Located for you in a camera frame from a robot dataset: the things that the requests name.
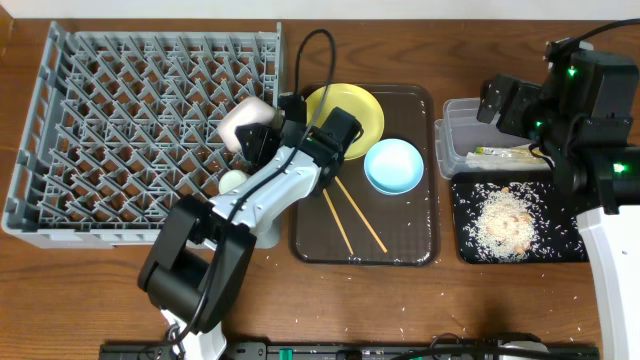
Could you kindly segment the light blue bowl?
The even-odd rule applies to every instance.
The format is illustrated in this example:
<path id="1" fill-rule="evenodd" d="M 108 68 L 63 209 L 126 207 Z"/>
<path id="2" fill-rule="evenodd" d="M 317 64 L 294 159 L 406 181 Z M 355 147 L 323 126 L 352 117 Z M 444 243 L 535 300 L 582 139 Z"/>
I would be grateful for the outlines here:
<path id="1" fill-rule="evenodd" d="M 425 171 L 418 149 L 402 139 L 384 139 L 373 145 L 364 158 L 363 170 L 372 187 L 384 195 L 413 190 Z"/>

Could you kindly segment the green snack wrapper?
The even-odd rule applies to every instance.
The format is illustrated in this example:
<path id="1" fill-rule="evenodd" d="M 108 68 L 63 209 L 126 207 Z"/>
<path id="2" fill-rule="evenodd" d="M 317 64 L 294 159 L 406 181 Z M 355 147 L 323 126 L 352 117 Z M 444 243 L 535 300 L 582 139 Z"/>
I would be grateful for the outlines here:
<path id="1" fill-rule="evenodd" d="M 475 154 L 499 157 L 532 157 L 529 144 L 510 148 L 481 146 L 476 148 Z"/>

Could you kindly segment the white pink-rimmed bowl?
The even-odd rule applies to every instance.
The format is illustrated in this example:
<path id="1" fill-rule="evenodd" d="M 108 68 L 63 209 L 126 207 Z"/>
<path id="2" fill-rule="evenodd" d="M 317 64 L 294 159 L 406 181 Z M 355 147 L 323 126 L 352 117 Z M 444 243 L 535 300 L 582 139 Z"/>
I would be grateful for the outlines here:
<path id="1" fill-rule="evenodd" d="M 237 153 L 241 150 L 241 144 L 235 134 L 236 129 L 245 125 L 268 124 L 275 113 L 276 110 L 260 98 L 247 97 L 222 119 L 218 126 L 218 135 L 229 151 Z"/>

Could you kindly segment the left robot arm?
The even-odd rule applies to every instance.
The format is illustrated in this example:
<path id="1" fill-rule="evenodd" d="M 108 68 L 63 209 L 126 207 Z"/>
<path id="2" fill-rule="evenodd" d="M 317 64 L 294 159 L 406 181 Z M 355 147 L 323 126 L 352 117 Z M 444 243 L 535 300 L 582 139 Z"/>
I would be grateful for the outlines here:
<path id="1" fill-rule="evenodd" d="M 141 271 L 138 287 L 172 320 L 166 339 L 139 350 L 141 359 L 217 359 L 213 340 L 244 281 L 258 239 L 290 205 L 324 190 L 362 131 L 355 116 L 335 107 L 321 125 L 306 103 L 284 97 L 277 149 L 253 176 L 201 201 L 180 199 L 170 210 Z"/>

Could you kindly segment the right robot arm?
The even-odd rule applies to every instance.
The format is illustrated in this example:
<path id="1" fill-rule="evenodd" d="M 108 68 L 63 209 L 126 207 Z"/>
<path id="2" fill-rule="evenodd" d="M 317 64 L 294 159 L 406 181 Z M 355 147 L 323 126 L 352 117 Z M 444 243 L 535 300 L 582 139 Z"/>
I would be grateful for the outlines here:
<path id="1" fill-rule="evenodd" d="M 486 81 L 477 119 L 553 163 L 591 264 L 606 359 L 639 356 L 639 149 L 629 144 L 639 69 L 623 55 L 552 54 L 541 85 Z"/>

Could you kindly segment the small white cup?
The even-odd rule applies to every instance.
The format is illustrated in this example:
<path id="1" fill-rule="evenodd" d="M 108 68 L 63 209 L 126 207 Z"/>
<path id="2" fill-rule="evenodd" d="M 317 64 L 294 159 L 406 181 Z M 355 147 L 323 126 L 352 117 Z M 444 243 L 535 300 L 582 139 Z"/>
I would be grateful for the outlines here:
<path id="1" fill-rule="evenodd" d="M 218 183 L 220 194 L 226 194 L 248 180 L 249 176 L 241 170 L 229 170 L 221 176 Z"/>

